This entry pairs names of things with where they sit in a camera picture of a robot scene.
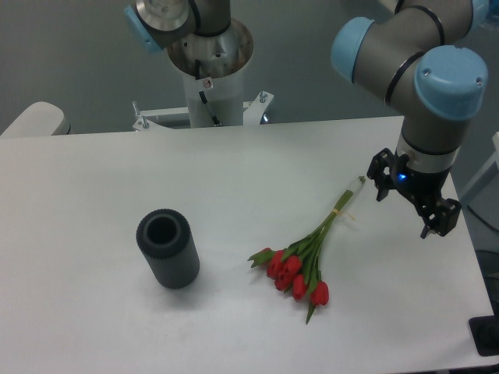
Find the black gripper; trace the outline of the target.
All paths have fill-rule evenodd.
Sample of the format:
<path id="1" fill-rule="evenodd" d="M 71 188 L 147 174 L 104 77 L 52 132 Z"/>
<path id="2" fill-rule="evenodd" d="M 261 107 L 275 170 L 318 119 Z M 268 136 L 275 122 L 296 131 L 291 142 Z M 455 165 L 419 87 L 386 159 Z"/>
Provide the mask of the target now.
<path id="1" fill-rule="evenodd" d="M 462 209 L 458 200 L 444 199 L 441 194 L 450 168 L 438 173 L 422 173 L 410 168 L 391 171 L 394 159 L 394 154 L 384 148 L 373 156 L 368 167 L 366 175 L 377 188 L 377 202 L 396 189 L 414 203 L 416 212 L 423 219 L 420 237 L 426 238 L 429 234 L 444 237 L 455 228 Z"/>

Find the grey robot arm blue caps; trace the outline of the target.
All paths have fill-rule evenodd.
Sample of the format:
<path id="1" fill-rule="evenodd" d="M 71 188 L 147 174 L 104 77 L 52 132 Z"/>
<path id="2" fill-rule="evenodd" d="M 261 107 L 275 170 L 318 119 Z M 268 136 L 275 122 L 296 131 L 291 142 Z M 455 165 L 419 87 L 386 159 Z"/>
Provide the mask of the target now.
<path id="1" fill-rule="evenodd" d="M 488 69 L 457 42 L 489 9 L 488 1 L 400 1 L 384 23 L 349 20 L 331 47 L 339 74 L 403 117 L 395 149 L 377 153 L 367 175 L 378 200 L 395 190 L 415 207 L 423 237 L 447 235 L 461 212 L 441 190 L 483 103 Z"/>

